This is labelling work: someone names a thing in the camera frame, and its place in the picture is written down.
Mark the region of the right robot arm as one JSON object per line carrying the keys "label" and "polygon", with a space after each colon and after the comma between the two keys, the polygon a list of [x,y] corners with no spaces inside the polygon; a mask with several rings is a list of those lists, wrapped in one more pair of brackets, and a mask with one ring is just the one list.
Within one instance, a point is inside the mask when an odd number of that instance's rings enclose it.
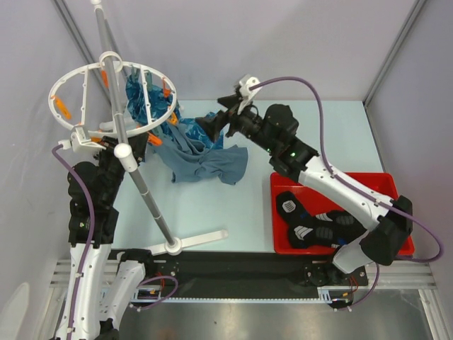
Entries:
{"label": "right robot arm", "polygon": [[372,262],[389,266],[411,235],[413,204],[403,195],[392,198],[372,191],[334,166],[297,136],[299,123],[291,108],[272,104],[264,116],[236,95],[218,98],[222,109],[212,117],[196,118],[211,141],[224,127],[228,136],[240,133],[270,155],[270,164],[280,175],[308,187],[345,209],[365,228],[364,235],[335,250],[326,267],[328,279],[343,284],[352,272]]}

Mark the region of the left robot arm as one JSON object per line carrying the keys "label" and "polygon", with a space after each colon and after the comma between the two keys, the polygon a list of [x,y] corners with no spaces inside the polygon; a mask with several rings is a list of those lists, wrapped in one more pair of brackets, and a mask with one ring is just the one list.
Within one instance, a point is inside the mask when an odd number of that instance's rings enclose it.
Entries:
{"label": "left robot arm", "polygon": [[67,299],[55,339],[118,339],[119,326],[140,283],[156,275],[150,251],[127,249],[120,255],[115,277],[102,293],[104,270],[111,253],[119,212],[113,207],[125,176],[114,155],[118,141],[96,139],[94,162],[67,168],[70,274]]}

